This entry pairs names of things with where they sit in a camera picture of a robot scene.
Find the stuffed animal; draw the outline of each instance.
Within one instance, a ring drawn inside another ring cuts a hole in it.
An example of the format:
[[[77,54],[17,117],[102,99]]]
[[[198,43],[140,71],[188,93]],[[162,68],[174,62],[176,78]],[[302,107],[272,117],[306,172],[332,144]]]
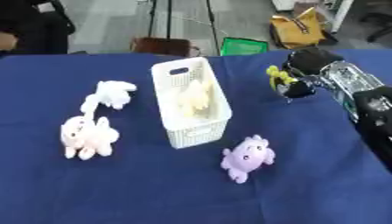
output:
[[[274,163],[275,152],[268,148],[268,145],[268,140],[258,135],[246,137],[245,141],[233,151],[223,150],[224,158],[220,166],[228,170],[228,175],[236,183],[245,183],[249,172],[259,168],[262,164],[272,165]]]
[[[75,116],[61,125],[61,141],[66,147],[66,158],[73,158],[78,152],[82,160],[90,159],[95,153],[110,156],[113,151],[111,144],[119,136],[115,129],[110,128],[109,120],[104,116],[97,123],[88,116]]]
[[[210,104],[212,82],[193,80],[178,97],[178,104],[184,116],[194,116],[198,110],[207,109]]]
[[[94,94],[88,95],[85,102],[81,105],[80,111],[89,116],[93,115],[100,103],[108,108],[122,109],[130,102],[128,92],[134,92],[137,86],[125,81],[100,81]]]

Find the gray floor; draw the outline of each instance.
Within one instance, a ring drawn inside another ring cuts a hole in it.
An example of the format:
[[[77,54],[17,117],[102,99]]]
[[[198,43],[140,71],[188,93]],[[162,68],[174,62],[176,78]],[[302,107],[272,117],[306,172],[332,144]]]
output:
[[[275,13],[270,0],[211,0],[219,39],[225,36],[270,41],[268,22]],[[78,32],[71,37],[71,52],[126,53],[133,38],[147,35],[150,4],[137,0],[62,0]],[[381,49],[392,46],[392,34],[369,44],[366,36],[377,28],[359,24],[367,12],[363,1],[355,1],[346,21],[336,35],[339,43],[328,49]],[[208,25],[205,0],[173,0],[172,36],[190,39],[203,55],[215,55]],[[165,36],[166,1],[158,0],[156,37]]]

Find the navy blue fabric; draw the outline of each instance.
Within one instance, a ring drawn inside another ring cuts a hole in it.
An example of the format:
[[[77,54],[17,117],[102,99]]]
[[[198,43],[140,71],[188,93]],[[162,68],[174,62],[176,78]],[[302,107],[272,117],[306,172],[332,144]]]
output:
[[[217,142],[168,143],[149,54],[0,60],[0,223],[390,223],[392,176],[331,96],[287,104],[265,69],[288,52],[209,59],[234,116]],[[392,84],[392,51],[343,51]],[[66,160],[60,125],[79,114],[98,81],[139,86],[122,111],[99,108],[121,132],[112,157]],[[221,170],[221,150],[258,133],[276,164],[244,185]]]

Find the green basket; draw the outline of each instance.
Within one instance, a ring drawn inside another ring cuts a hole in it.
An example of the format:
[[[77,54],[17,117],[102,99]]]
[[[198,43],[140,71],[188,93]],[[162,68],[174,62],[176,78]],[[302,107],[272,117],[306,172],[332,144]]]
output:
[[[220,56],[266,53],[269,44],[249,38],[224,38]]]

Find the white plastic basket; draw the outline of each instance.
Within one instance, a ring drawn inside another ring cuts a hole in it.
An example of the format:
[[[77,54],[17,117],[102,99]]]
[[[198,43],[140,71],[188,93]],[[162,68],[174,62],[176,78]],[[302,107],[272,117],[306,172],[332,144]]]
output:
[[[232,110],[207,59],[174,60],[156,64],[151,71],[159,111],[171,146],[182,149],[222,137]],[[176,108],[176,94],[183,91],[191,81],[205,79],[210,79],[213,83],[212,103],[207,111],[207,118],[199,122],[185,122],[181,115],[174,115],[179,111]]]

